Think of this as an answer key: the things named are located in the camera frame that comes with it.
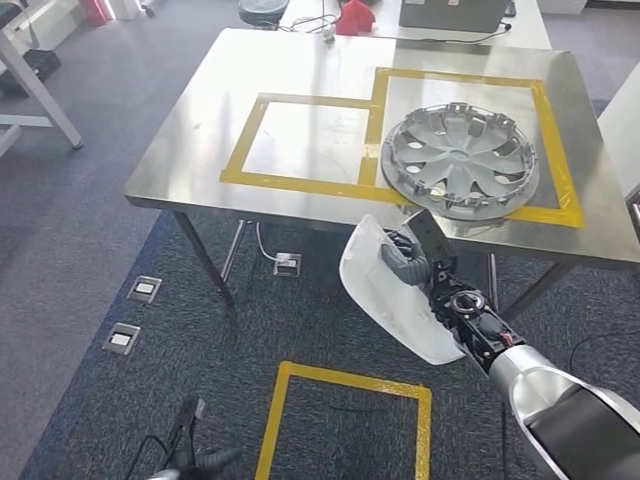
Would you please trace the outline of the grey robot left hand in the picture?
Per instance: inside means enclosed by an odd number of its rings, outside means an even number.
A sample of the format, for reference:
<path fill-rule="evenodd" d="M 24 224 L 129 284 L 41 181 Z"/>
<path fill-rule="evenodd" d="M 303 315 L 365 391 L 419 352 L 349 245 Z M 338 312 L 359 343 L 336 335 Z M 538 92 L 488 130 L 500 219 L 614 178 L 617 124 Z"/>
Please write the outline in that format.
<path fill-rule="evenodd" d="M 238 448 L 206 449 L 195 454 L 197 479 L 214 479 L 241 456 Z"/>

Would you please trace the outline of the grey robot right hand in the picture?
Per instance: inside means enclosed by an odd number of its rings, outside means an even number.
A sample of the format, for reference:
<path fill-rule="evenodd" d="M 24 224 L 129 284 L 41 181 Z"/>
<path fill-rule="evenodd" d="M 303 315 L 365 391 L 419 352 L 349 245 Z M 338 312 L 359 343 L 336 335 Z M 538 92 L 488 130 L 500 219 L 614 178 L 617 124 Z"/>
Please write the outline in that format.
<path fill-rule="evenodd" d="M 390 244 L 380 246 L 381 259 L 399 280 L 409 286 L 424 285 L 430 267 L 422 247 L 397 230 L 386 230 Z"/>

